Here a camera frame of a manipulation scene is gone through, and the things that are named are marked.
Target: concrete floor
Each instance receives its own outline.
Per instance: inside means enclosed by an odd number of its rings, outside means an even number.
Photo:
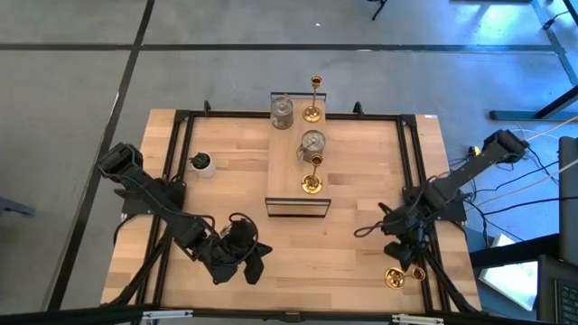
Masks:
[[[561,0],[540,4],[550,16],[565,10]],[[144,8],[136,0],[3,0],[0,42],[132,43]],[[144,43],[549,44],[529,4],[390,0],[371,22],[375,9],[361,0],[157,0]],[[553,30],[578,69],[571,17],[559,17]],[[42,306],[127,57],[127,51],[0,51],[0,195],[38,209],[34,218],[0,218],[0,313]],[[498,128],[517,128],[489,121],[491,109],[539,109],[571,87],[552,52],[148,51],[139,55],[113,143],[139,145],[151,108],[201,109],[208,99],[213,109],[266,109],[270,91],[308,91],[313,73],[324,77],[330,111],[348,112],[359,100],[369,113],[438,115],[451,159]],[[539,131],[551,124],[522,126]],[[552,135],[578,136],[578,127]],[[545,164],[557,160],[555,139],[532,145]],[[478,188],[535,168],[532,161],[513,172],[492,168],[477,179]],[[122,204],[114,188],[108,181],[99,187],[65,308],[98,305]],[[556,195],[546,181],[483,209]],[[557,218],[550,203],[491,220],[533,238],[556,232]],[[468,226],[481,231],[480,217],[470,213]],[[489,233],[499,232],[490,226]]]

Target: small potted plant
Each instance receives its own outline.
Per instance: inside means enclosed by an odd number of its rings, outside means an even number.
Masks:
[[[217,170],[215,162],[213,162],[208,153],[197,153],[194,157],[189,158],[189,162],[191,162],[192,169],[201,177],[208,178]]]

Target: green plant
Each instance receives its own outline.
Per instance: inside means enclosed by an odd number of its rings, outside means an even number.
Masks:
[[[206,153],[197,153],[194,157],[189,158],[192,166],[198,170],[203,170],[209,166],[210,157]]]

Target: wooden table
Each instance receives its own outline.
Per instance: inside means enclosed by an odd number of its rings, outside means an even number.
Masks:
[[[174,110],[154,109],[144,131],[144,169],[160,177]],[[416,116],[428,176],[448,170],[436,116]],[[266,118],[196,117],[189,156],[209,152],[217,164],[210,179],[191,171],[184,210],[210,214],[217,228],[235,211],[248,214],[260,241],[273,247],[264,257],[265,271],[256,285],[245,282],[242,268],[228,283],[214,285],[202,263],[193,263],[173,244],[163,291],[163,307],[269,311],[423,312],[420,284],[408,279],[401,290],[390,289],[384,272],[399,266],[383,247],[393,237],[374,231],[355,238],[357,228],[383,218],[378,202],[395,208],[401,202],[404,174],[395,123],[327,121],[324,167],[332,204],[326,218],[269,218],[264,196],[267,182],[269,120]],[[181,146],[182,135],[177,143]],[[406,133],[411,148],[409,131]],[[415,171],[413,155],[410,157]],[[173,170],[176,171],[178,159]],[[118,234],[102,302],[114,299],[144,259],[152,216],[138,216]],[[446,273],[474,307],[480,301],[466,241],[449,222],[437,222]],[[156,270],[145,297],[153,296]],[[433,306],[440,308],[437,285],[430,276]]]

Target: desk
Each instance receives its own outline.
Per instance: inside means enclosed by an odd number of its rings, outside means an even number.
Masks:
[[[144,169],[160,177],[175,111],[154,109],[144,131]],[[448,164],[436,116],[416,116],[427,175],[446,172]],[[187,171],[184,210],[210,214],[217,228],[230,213],[254,219],[259,241],[273,247],[256,285],[246,284],[242,269],[228,282],[214,285],[202,263],[193,263],[173,244],[162,298],[163,307],[260,311],[423,312],[420,284],[408,279],[390,289],[384,272],[399,266],[383,247],[393,237],[375,231],[355,238],[353,231],[383,218],[378,202],[401,203],[404,174],[395,123],[327,121],[324,167],[332,199],[326,218],[269,218],[264,197],[267,180],[267,118],[195,117],[189,156],[209,152],[217,164],[210,179]],[[178,143],[183,141],[180,132]],[[411,143],[407,130],[408,143]],[[114,299],[143,262],[152,216],[138,216],[120,230],[102,302]],[[464,235],[454,224],[437,222],[446,273],[474,307],[480,301]],[[145,301],[153,297],[156,270]],[[436,281],[430,275],[433,306],[440,308]]]

